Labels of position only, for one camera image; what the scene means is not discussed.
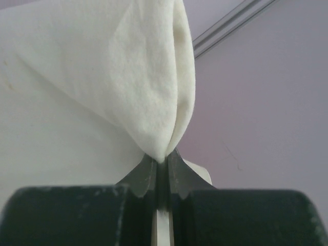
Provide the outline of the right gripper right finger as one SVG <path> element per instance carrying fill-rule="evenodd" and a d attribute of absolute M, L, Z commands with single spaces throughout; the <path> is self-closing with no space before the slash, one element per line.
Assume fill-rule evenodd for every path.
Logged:
<path fill-rule="evenodd" d="M 218 189 L 178 151 L 167 166 L 175 245 L 327 245 L 316 207 L 302 192 Z"/>

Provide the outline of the cream white t shirt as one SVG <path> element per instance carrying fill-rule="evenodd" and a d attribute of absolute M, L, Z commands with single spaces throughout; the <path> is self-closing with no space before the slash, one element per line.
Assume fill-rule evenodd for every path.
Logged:
<path fill-rule="evenodd" d="M 1 212 L 34 186 L 114 185 L 157 162 L 156 245 L 172 241 L 167 158 L 195 103 L 183 1 L 1 10 Z"/>

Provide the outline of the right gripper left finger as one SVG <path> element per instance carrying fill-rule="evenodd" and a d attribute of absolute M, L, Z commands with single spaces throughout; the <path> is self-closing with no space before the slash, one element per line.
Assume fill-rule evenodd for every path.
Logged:
<path fill-rule="evenodd" d="M 144 156 L 116 184 L 20 188 L 1 212 L 1 245 L 156 245 L 156 177 Z"/>

